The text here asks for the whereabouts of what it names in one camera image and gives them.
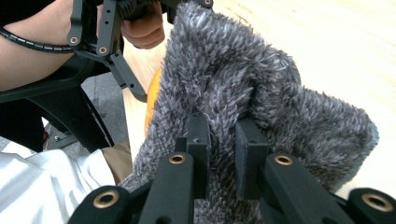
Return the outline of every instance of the person's arm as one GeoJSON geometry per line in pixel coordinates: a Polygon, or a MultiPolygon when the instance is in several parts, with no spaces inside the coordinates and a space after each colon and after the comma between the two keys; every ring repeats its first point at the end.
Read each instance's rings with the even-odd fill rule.
{"type": "MultiPolygon", "coordinates": [[[[33,17],[8,24],[5,29],[35,42],[66,45],[72,8],[73,0],[56,0],[33,17]]],[[[139,48],[154,48],[164,40],[161,4],[151,5],[139,20],[124,21],[121,30],[126,39],[139,48]]],[[[2,37],[0,49],[0,91],[47,77],[72,56],[27,49],[2,37]]]]}

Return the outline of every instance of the black chair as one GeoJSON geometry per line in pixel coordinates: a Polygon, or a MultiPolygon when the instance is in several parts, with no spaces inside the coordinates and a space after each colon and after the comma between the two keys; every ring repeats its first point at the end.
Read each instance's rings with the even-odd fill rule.
{"type": "Polygon", "coordinates": [[[108,72],[101,63],[72,56],[51,76],[10,91],[0,92],[0,103],[27,99],[43,108],[49,123],[70,132],[90,152],[114,145],[81,83],[88,77],[108,72]]]}

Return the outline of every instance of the white sleeve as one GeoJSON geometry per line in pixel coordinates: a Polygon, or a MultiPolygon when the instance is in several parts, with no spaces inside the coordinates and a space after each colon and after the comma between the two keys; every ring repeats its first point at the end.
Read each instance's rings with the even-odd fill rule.
{"type": "Polygon", "coordinates": [[[114,184],[101,150],[77,161],[61,150],[0,152],[0,223],[66,223],[92,190],[114,184]]]}

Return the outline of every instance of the black cable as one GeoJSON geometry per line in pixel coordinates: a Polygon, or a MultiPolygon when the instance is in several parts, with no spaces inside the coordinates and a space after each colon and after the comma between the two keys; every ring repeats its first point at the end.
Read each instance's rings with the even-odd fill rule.
{"type": "Polygon", "coordinates": [[[19,44],[23,47],[26,47],[28,49],[34,49],[47,53],[58,53],[58,54],[74,53],[72,48],[70,48],[70,46],[68,45],[50,45],[50,44],[37,43],[34,41],[24,39],[20,36],[14,35],[8,30],[4,29],[3,27],[0,27],[0,35],[5,39],[12,41],[16,44],[19,44]]]}

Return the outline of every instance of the furry textile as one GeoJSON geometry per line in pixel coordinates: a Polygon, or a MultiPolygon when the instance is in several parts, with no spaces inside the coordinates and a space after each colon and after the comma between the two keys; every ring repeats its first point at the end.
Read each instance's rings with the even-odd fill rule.
{"type": "Polygon", "coordinates": [[[248,113],[273,152],[298,157],[319,183],[336,191],[378,141],[375,125],[352,105],[301,85],[294,61],[252,29],[194,3],[182,4],[167,46],[160,93],[129,191],[153,179],[161,157],[185,137],[188,116],[203,113],[212,135],[207,200],[196,223],[261,223],[258,203],[235,194],[234,125],[248,113]]]}

